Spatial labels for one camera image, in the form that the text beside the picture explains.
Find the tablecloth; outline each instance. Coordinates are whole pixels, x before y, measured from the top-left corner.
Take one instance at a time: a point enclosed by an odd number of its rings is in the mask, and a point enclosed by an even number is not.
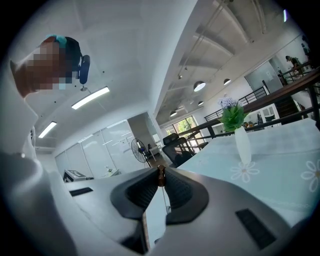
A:
[[[248,137],[248,165],[241,163],[232,135],[214,138],[178,168],[245,189],[291,226],[311,215],[320,198],[320,132],[315,121],[306,118],[249,132]]]

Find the ceiling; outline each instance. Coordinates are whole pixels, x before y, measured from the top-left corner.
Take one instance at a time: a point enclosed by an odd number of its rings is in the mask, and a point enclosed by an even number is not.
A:
[[[213,95],[210,82],[214,82],[214,74],[250,42],[261,37],[262,29],[252,0],[236,0],[232,3],[226,0],[228,5],[216,12],[213,23],[203,33],[205,37],[201,44],[188,58],[192,46],[220,2],[213,1],[212,10],[207,11],[206,6],[211,5],[211,0],[188,0],[183,2],[183,6],[182,1],[47,2],[22,28],[12,43],[8,56],[13,61],[23,59],[49,34],[72,37],[79,42],[81,53],[90,56],[91,64],[85,86],[91,92],[108,86],[110,92],[77,110],[72,109],[71,105],[89,95],[88,90],[80,91],[81,84],[78,80],[66,90],[46,90],[29,95],[26,101],[39,117],[35,124],[36,134],[40,134],[51,121],[59,124],[43,139],[36,140],[36,145],[54,148],[57,138],[63,139],[65,134],[80,129],[106,112],[111,113],[124,106],[130,107],[144,99],[155,101],[155,92],[160,91],[159,87],[170,71],[167,71],[163,63],[167,63],[169,67],[176,43],[180,40],[180,30],[187,27],[190,12],[194,12],[197,9],[194,6],[199,3],[202,5],[198,5],[201,7],[198,7],[195,17],[200,17],[197,19],[203,21],[200,25],[196,21],[190,33],[193,36],[188,36],[189,47],[181,52],[185,51],[185,54],[180,65],[174,67],[177,75],[183,67],[182,79],[173,80],[165,91],[157,121],[159,124],[167,122],[170,111],[181,104],[190,112],[198,107],[196,103],[203,100],[204,95]],[[266,27],[270,30],[275,24],[274,17],[281,10],[271,0],[260,2]],[[206,81],[208,86],[194,93],[192,87],[198,80]]]
[[[219,71],[250,44],[282,23],[282,12],[273,0],[214,1],[210,14],[203,18],[190,38],[179,66],[175,67],[176,76],[156,116],[158,124],[200,108],[199,101],[206,102],[220,91],[223,83],[215,82]],[[193,85],[197,81],[206,82],[206,86],[194,92]],[[170,117],[171,111],[181,107],[183,110]]]
[[[90,56],[86,87],[94,92],[108,86],[110,92],[74,110],[71,105],[85,96],[79,80],[66,90],[42,90],[28,95],[27,103],[38,114],[36,134],[51,122],[59,124],[36,144],[54,147],[59,133],[77,129],[106,111],[145,97],[141,83],[139,44],[143,40],[142,6],[144,0],[55,0],[47,2],[21,30],[9,50],[9,57],[19,61],[31,53],[47,35],[72,37],[81,53]]]

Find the vase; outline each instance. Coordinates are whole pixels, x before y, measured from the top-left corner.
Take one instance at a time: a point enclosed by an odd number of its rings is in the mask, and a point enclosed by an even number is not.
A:
[[[234,130],[236,148],[244,165],[251,162],[251,146],[248,134],[243,126]]]

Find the office chair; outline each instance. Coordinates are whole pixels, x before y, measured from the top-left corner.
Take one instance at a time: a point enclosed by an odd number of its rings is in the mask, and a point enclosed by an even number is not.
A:
[[[176,133],[165,137],[163,144],[162,151],[168,156],[175,167],[182,165],[195,155],[195,152],[189,147],[186,138],[179,137]]]

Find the staircase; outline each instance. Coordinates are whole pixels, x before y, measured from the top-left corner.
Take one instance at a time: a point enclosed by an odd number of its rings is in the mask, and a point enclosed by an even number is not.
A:
[[[283,117],[286,117],[291,114],[295,114],[295,113],[299,112],[298,108],[297,108],[294,100],[291,98],[291,96],[286,97],[284,99],[281,99],[274,104],[275,104],[276,110],[278,111],[280,118],[283,118]],[[285,125],[285,124],[293,123],[298,120],[301,120],[300,116],[298,116],[297,118],[292,119],[290,121],[282,122],[281,124]]]

